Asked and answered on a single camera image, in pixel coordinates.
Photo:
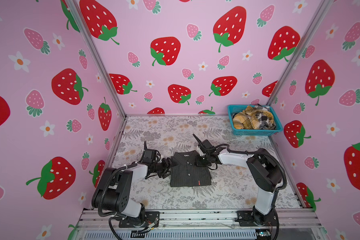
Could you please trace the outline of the dark grey pinstripe shirt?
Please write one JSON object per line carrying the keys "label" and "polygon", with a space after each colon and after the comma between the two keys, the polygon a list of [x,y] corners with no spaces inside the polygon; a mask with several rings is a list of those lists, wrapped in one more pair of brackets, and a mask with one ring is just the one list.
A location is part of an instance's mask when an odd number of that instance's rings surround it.
{"label": "dark grey pinstripe shirt", "polygon": [[172,188],[210,186],[212,177],[207,167],[196,165],[197,151],[174,153],[171,160],[177,165],[171,168]]}

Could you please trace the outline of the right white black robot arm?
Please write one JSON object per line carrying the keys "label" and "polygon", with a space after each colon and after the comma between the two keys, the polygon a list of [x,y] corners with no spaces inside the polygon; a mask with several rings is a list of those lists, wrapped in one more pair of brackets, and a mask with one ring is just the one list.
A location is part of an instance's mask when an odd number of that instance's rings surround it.
{"label": "right white black robot arm", "polygon": [[213,146],[208,140],[198,142],[197,151],[203,162],[248,168],[258,186],[254,214],[267,216],[275,207],[278,192],[287,186],[285,170],[266,149],[256,151],[231,150],[229,144]]}

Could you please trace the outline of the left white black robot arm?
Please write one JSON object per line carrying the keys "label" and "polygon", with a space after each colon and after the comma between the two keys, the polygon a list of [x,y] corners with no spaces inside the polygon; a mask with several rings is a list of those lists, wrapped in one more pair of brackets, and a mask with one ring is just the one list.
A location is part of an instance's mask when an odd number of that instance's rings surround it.
{"label": "left white black robot arm", "polygon": [[130,199],[132,185],[150,177],[164,179],[170,176],[171,168],[177,165],[171,158],[162,159],[159,151],[147,149],[138,162],[107,168],[93,195],[92,207],[98,209],[100,217],[116,215],[141,218],[145,215],[145,207]]}

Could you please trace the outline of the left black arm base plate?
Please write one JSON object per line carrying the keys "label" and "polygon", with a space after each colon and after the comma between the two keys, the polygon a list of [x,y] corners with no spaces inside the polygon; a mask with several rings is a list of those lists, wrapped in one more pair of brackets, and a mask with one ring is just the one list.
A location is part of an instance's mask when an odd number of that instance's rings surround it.
{"label": "left black arm base plate", "polygon": [[156,228],[159,226],[160,212],[145,211],[137,218],[126,217],[119,222],[119,228]]}

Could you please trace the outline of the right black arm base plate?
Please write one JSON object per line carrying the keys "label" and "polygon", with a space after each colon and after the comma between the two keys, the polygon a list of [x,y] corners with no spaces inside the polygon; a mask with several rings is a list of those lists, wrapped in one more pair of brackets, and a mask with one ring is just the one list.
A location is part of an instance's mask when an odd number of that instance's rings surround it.
{"label": "right black arm base plate", "polygon": [[278,218],[273,210],[267,215],[258,211],[237,211],[235,222],[241,227],[276,227]]}

